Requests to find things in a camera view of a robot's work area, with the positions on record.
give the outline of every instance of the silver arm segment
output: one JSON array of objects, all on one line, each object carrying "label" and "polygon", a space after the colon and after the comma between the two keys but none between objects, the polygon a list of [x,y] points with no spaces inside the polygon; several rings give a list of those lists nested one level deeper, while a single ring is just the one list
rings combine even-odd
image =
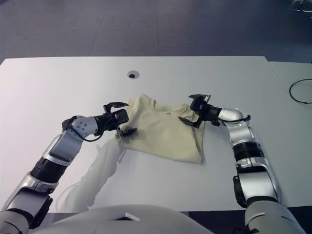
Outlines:
[{"label": "silver arm segment", "polygon": [[[79,153],[83,141],[95,141],[104,131],[119,129],[129,118],[126,110],[111,112],[111,108],[127,106],[123,102],[104,105],[105,113],[95,117],[74,116],[62,123],[62,134],[56,136],[44,151],[32,171],[28,172],[10,195],[0,212],[0,233],[27,233],[38,227],[45,218],[52,198],[49,196],[59,183],[60,177]],[[118,136],[127,136],[136,129],[119,131]],[[94,134],[93,140],[86,137]],[[16,222],[6,223],[8,217],[16,217]]]},{"label": "silver arm segment", "polygon": [[[236,120],[242,119],[243,114],[222,109],[218,118],[220,121]],[[246,233],[305,234],[292,213],[281,204],[281,189],[249,122],[223,123],[229,130],[236,159],[235,196],[242,207],[247,207]]]},{"label": "silver arm segment", "polygon": [[[88,137],[98,130],[98,124],[94,117],[77,116],[72,122],[72,127],[83,137]],[[82,143],[83,140],[78,137],[73,130],[64,130],[62,134],[56,136],[40,159],[42,163],[41,167],[48,164],[48,167],[53,166],[55,172],[49,175],[48,173],[51,172],[49,168],[46,168],[47,172],[39,172],[34,169],[28,172],[4,204],[2,211],[6,212],[1,212],[0,216],[7,215],[9,212],[14,212],[22,214],[31,228],[32,226],[35,228],[39,225],[46,215],[41,214],[40,211],[42,212],[42,208],[44,207],[46,211],[48,211],[48,207],[52,202],[49,194],[52,193],[59,184],[59,178],[79,153]],[[35,219],[38,214],[41,217],[38,217],[38,221],[35,221],[35,223],[31,225],[32,219]],[[26,233],[26,230],[22,229],[23,228],[19,228],[23,233]]]}]

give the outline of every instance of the white table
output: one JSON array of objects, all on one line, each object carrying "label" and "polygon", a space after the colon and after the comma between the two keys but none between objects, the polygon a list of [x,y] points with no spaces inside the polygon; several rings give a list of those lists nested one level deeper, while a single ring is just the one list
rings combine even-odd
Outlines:
[{"label": "white table", "polygon": [[[277,77],[281,80],[286,90],[298,80],[312,79],[312,64],[296,62],[270,62]],[[298,100],[312,102],[312,81],[302,81],[292,88],[292,95]],[[312,105],[296,102],[298,111],[307,121],[312,119]]]},{"label": "white table", "polygon": [[[127,78],[130,70],[140,77]],[[63,120],[101,114],[103,104],[140,93],[168,104],[190,104],[188,95],[210,93],[211,104],[248,112],[284,204],[312,204],[311,120],[297,111],[264,57],[77,57],[7,59],[0,66],[0,205],[61,132]],[[84,143],[53,198],[80,181],[97,147],[114,134]],[[92,208],[140,203],[178,211],[241,209],[226,129],[206,124],[204,154],[197,165],[127,151]],[[50,211],[56,211],[55,203]]]}]

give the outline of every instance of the t-shirt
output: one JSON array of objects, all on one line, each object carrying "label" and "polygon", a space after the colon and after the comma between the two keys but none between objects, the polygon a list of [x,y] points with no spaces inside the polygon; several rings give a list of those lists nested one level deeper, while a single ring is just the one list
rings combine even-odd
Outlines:
[{"label": "t-shirt", "polygon": [[178,118],[192,122],[198,119],[189,105],[169,106],[143,94],[128,104],[129,121],[120,128],[137,128],[137,131],[119,139],[123,147],[172,160],[201,163],[204,122],[197,129]]}]

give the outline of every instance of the black wire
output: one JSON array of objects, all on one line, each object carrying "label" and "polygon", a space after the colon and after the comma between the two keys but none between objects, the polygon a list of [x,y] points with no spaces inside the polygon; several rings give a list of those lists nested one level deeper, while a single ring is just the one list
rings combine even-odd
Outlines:
[{"label": "black wire", "polygon": [[293,95],[292,95],[292,87],[293,87],[295,84],[297,84],[297,83],[299,83],[299,82],[301,82],[301,81],[305,81],[305,80],[312,80],[312,79],[301,79],[301,80],[298,80],[298,81],[296,81],[295,83],[293,83],[293,84],[289,87],[289,95],[291,96],[291,98],[292,98],[293,100],[295,100],[295,101],[297,101],[297,102],[300,102],[300,103],[303,103],[303,104],[312,104],[312,102],[299,101],[299,100],[295,99],[295,98],[293,97]]},{"label": "black wire", "polygon": [[[106,121],[106,123],[104,124],[104,127],[103,127],[103,129],[105,129],[105,127],[106,127],[106,125],[107,125],[107,123],[108,122],[111,122],[112,121],[112,119],[109,119],[108,121]],[[84,141],[87,141],[87,142],[93,142],[93,141],[96,141],[96,140],[98,140],[98,139],[100,139],[102,136],[103,136],[103,134],[104,134],[104,131],[101,133],[101,135],[99,135],[99,137],[98,138],[95,138],[95,139],[92,139],[92,140],[88,140],[88,139],[86,139],[86,138],[84,138],[82,135],[80,135],[80,133],[79,132],[77,132],[76,131],[76,129],[74,129],[73,128],[73,126],[72,126],[72,123],[71,122],[69,122],[68,123],[68,125],[66,126],[66,128],[68,129],[70,129],[70,130],[72,130],[74,133],[76,133],[77,134],[77,136],[80,138],[80,139],[82,139],[82,140],[84,140]]]},{"label": "black wire", "polygon": [[220,121],[225,122],[225,123],[235,123],[235,122],[240,122],[240,121],[249,121],[250,120],[250,115],[247,115],[246,118],[241,118],[237,120],[224,120],[221,118],[218,118]]},{"label": "black wire", "polygon": [[11,224],[13,227],[15,227],[18,230],[19,234],[23,234],[23,232],[17,226],[15,226],[13,223],[10,223],[8,221],[4,221],[4,222],[8,223],[8,224]]}]

